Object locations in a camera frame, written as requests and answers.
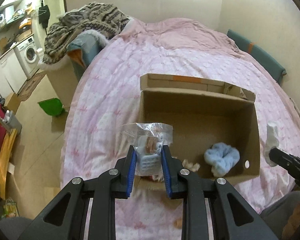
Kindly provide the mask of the wooden yellow chair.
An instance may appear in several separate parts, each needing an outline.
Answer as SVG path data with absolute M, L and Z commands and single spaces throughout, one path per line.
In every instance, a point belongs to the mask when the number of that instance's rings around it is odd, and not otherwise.
M 16 129 L 7 132 L 0 150 L 0 198 L 3 200 L 6 199 L 7 174 L 14 175 L 15 166 L 10 162 L 10 157 L 16 137 Z

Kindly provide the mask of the clear plastic accessory bag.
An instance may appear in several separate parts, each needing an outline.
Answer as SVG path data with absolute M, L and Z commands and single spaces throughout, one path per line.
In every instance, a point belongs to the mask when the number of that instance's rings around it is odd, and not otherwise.
M 163 146 L 173 142 L 173 126 L 135 122 L 123 125 L 122 133 L 136 152 L 136 174 L 142 177 L 159 175 Z

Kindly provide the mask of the teal cushion with orange stripe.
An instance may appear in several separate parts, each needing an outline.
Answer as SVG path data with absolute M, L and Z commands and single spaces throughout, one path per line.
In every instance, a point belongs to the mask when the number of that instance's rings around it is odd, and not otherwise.
M 228 30 L 227 36 L 234 40 L 240 50 L 250 54 L 279 85 L 282 85 L 283 77 L 287 72 L 270 54 L 231 29 Z

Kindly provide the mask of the grey small bin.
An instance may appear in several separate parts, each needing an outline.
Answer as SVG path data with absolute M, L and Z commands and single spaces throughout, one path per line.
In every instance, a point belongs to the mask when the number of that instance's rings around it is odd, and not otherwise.
M 21 133 L 22 124 L 18 121 L 13 111 L 7 110 L 4 117 L 4 123 L 11 129 L 17 130 L 17 135 Z

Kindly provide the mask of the white washing machine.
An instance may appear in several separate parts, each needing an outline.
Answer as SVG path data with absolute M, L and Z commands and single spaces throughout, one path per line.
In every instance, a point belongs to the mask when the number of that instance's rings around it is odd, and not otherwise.
M 23 39 L 14 47 L 16 57 L 29 80 L 38 71 L 39 56 L 34 36 Z

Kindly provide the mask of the brown patterned knit blanket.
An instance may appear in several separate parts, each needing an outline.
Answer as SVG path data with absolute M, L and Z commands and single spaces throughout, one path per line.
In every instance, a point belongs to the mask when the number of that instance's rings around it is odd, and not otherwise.
M 130 20 L 117 6 L 108 3 L 92 2 L 67 12 L 47 32 L 42 63 L 52 65 L 63 60 L 68 45 L 81 34 L 91 34 L 104 48 Z

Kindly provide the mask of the open cardboard box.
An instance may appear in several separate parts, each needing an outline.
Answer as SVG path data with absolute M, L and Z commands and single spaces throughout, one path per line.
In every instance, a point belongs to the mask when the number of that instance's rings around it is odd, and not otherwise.
M 171 125 L 171 154 L 199 163 L 200 177 L 213 178 L 204 152 L 218 142 L 240 154 L 225 175 L 232 185 L 258 177 L 260 140 L 253 92 L 223 81 L 167 74 L 143 75 L 140 90 L 139 122 Z

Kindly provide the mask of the cream lace scrunchie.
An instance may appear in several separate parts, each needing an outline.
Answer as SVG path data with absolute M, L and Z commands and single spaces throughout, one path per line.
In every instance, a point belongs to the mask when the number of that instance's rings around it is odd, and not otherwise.
M 192 171 L 192 172 L 198 172 L 198 170 L 200 169 L 200 164 L 199 163 L 191 163 L 188 162 L 187 159 L 183 160 L 182 165 L 184 168 Z

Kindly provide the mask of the pink patterned quilt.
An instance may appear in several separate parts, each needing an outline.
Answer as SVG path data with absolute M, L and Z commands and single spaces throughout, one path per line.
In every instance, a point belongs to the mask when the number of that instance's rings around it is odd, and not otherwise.
M 271 75 L 227 35 L 186 18 L 158 23 L 130 20 L 92 61 L 75 91 L 62 148 L 62 186 L 72 178 L 98 177 L 126 155 L 119 132 L 137 122 L 140 77 L 147 73 L 224 81 L 256 95 L 261 169 L 257 178 L 235 186 L 260 213 L 289 193 L 294 179 L 264 157 L 267 123 L 275 122 L 280 149 L 300 157 L 300 115 Z M 137 189 L 116 202 L 117 239 L 180 239 L 174 221 L 181 205 L 169 208 L 165 192 Z

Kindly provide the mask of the peach soft tube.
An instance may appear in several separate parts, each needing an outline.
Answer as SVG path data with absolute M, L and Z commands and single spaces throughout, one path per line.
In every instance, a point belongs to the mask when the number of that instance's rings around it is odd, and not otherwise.
M 182 218 L 178 218 L 174 221 L 174 226 L 177 228 L 177 229 L 182 229 L 182 226 L 183 226 L 183 219 Z

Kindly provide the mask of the white kitchen cabinets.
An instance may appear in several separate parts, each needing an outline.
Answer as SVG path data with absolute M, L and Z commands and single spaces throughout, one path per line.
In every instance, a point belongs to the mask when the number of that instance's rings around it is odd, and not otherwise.
M 27 76 L 12 49 L 0 59 L 0 95 L 6 98 L 11 93 L 18 94 L 26 80 Z

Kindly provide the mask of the beige laundry box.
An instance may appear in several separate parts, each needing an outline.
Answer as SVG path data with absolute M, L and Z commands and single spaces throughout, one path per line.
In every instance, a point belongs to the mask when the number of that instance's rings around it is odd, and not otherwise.
M 38 66 L 46 72 L 55 93 L 63 104 L 63 107 L 68 111 L 78 85 L 78 79 L 70 57 L 65 55 L 65 57 L 54 64 L 46 64 L 43 62 L 43 59 L 40 59 Z

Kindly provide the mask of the blue fur-trimmed jacket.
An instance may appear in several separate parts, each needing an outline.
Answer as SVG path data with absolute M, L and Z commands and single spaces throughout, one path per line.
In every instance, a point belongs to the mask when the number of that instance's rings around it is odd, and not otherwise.
M 99 31 L 94 29 L 80 33 L 67 46 L 67 55 L 70 58 L 78 80 L 81 79 L 95 56 L 108 45 L 109 41 Z

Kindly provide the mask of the white cloth bow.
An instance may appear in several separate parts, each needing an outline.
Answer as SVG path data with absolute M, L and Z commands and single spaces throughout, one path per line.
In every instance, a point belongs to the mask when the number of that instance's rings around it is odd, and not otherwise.
M 263 156 L 265 158 L 266 163 L 270 167 L 275 167 L 277 164 L 271 161 L 270 159 L 270 150 L 273 148 L 279 147 L 279 132 L 278 127 L 275 122 L 268 122 L 267 123 L 267 138 L 266 144 L 263 148 Z

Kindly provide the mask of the brown door mat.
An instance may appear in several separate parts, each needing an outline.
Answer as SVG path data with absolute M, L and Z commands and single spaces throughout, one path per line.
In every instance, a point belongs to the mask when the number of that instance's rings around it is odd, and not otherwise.
M 45 75 L 46 72 L 38 71 L 36 72 L 36 74 L 34 74 L 33 77 L 31 77 L 29 80 L 26 81 L 25 85 L 22 87 L 22 89 L 18 94 L 18 98 L 20 99 L 20 101 L 26 101 L 31 96 L 31 94 L 33 93 L 33 91 L 35 90 L 35 88 L 38 86 L 38 84 L 41 82 L 41 80 L 44 78 Z

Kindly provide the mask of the dark hanging garment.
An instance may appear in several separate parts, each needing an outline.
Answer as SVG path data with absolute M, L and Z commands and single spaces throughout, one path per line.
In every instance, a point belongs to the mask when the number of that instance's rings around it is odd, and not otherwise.
M 38 9 L 38 21 L 39 21 L 39 24 L 42 25 L 43 29 L 47 29 L 49 19 L 50 19 L 49 6 L 44 5 L 43 7 L 39 7 L 39 9 Z

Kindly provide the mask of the light blue fluffy scrunchie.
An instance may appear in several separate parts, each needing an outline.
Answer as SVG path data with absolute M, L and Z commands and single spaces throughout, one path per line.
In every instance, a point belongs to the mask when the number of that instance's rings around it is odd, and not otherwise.
M 214 177 L 223 177 L 239 162 L 240 154 L 236 148 L 218 142 L 205 151 L 204 160 Z

